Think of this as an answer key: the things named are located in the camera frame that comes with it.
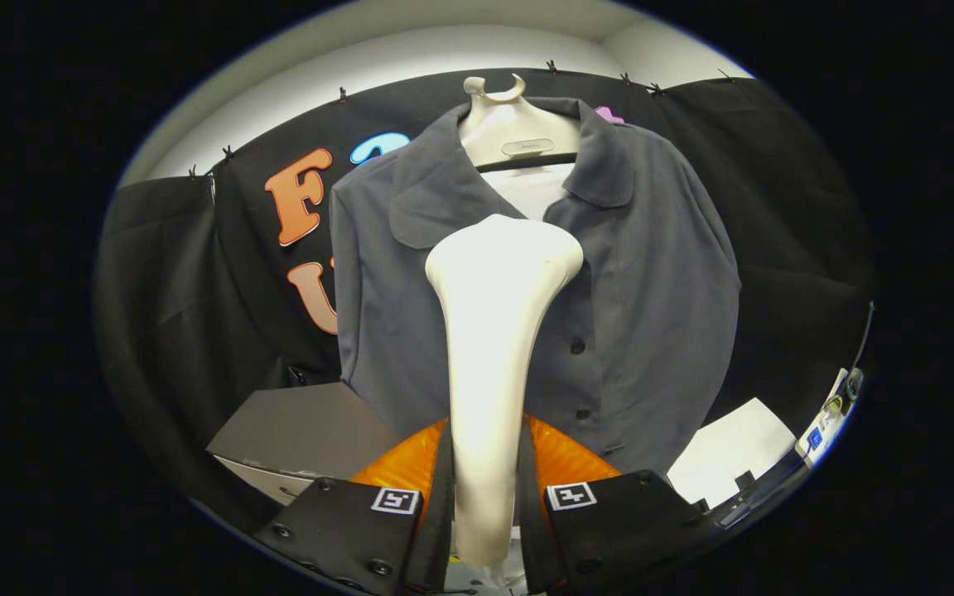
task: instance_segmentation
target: white label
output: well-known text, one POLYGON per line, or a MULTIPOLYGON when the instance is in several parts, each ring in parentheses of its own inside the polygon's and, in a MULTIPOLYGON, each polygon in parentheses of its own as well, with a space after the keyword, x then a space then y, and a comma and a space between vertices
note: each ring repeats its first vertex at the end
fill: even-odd
POLYGON ((371 506, 375 512, 400 513, 410 516, 417 508, 417 490, 383 488, 371 506))
POLYGON ((531 139, 504 143, 503 153, 506 155, 525 155, 528 152, 550 151, 552 148, 554 148, 554 142, 550 139, 531 139))
POLYGON ((591 492, 591 487, 587 483, 575 484, 557 484, 557 486, 547 487, 547 495, 550 498, 550 506, 554 512, 560 512, 563 509, 576 509, 578 507, 587 507, 595 505, 597 499, 591 492))

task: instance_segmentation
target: white undershirt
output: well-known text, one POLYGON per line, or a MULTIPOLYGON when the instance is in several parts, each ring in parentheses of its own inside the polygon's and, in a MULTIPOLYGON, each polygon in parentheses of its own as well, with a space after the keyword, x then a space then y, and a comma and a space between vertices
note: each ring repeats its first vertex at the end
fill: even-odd
POLYGON ((561 183, 572 173, 575 165, 576 163, 556 163, 552 166, 487 172, 481 176, 526 218, 542 222, 547 208, 552 206, 554 201, 568 196, 568 191, 561 187, 561 183))

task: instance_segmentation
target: black panel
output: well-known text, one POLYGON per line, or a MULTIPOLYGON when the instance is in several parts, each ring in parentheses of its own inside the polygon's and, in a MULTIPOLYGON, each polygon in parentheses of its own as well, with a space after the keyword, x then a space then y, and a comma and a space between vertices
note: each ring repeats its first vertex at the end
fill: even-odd
POLYGON ((254 538, 340 584, 397 596, 421 509, 417 491, 319 478, 254 538))
POLYGON ((451 518, 455 513, 455 461, 451 423, 436 444, 436 463, 425 518, 414 536, 405 582, 419 592, 443 592, 451 557, 451 518))
POLYGON ((518 444, 518 524, 522 528, 522 560, 529 593, 548 591, 565 580, 565 566, 552 529, 542 512, 542 494, 537 482, 535 448, 528 420, 522 423, 522 440, 518 444))
POLYGON ((708 536, 704 517, 651 471, 544 495, 572 596, 623 594, 638 578, 672 565, 708 536))

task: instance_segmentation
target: white wall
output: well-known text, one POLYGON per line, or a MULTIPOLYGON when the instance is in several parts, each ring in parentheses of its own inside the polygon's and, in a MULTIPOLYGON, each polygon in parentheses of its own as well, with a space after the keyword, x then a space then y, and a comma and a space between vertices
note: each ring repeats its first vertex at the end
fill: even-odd
POLYGON ((185 175, 194 163, 204 173, 223 159, 221 147, 241 147, 289 118, 334 101, 338 87, 356 94, 440 72, 546 68, 550 58, 561 70, 617 76, 621 69, 594 42, 519 27, 443 26, 379 37, 295 65, 231 99, 168 151, 147 178, 185 175))
MULTIPOLYGON (((194 165, 198 173, 204 173, 223 159, 223 147, 241 147, 289 118, 334 101, 338 87, 356 94, 381 84, 440 72, 546 68, 546 60, 554 60, 561 70, 613 78, 628 72, 637 83, 656 83, 663 88, 718 78, 722 76, 718 68, 731 76, 750 76, 684 31, 647 18, 629 22, 632 24, 616 30, 612 22, 602 23, 600 35, 605 38, 601 42, 576 37, 574 31, 567 35, 531 27, 469 24, 403 31, 330 50, 254 84, 219 108, 210 108, 211 116, 189 129, 179 129, 175 124, 171 132, 174 138, 164 132, 173 126, 171 120, 176 115, 171 114, 137 152, 120 185, 183 176, 194 165)), ((216 84, 213 78, 202 87, 216 84)), ((198 89, 194 95, 199 97, 202 91, 198 89)), ((186 101, 193 103, 194 98, 186 101)))
POLYGON ((662 89, 694 80, 723 76, 753 78, 739 65, 697 39, 688 31, 650 19, 635 23, 603 42, 606 50, 641 84, 659 84, 662 89))

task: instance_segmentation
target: white hanger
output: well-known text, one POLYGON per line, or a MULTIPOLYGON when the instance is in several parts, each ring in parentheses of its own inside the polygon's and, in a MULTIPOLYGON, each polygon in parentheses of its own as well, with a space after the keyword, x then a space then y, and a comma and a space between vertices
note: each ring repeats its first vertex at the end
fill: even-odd
POLYGON ((487 94, 484 79, 462 83, 470 95, 470 113, 459 122, 459 138, 474 166, 519 157, 576 154, 580 121, 534 107, 522 97, 525 80, 514 75, 514 88, 487 94))

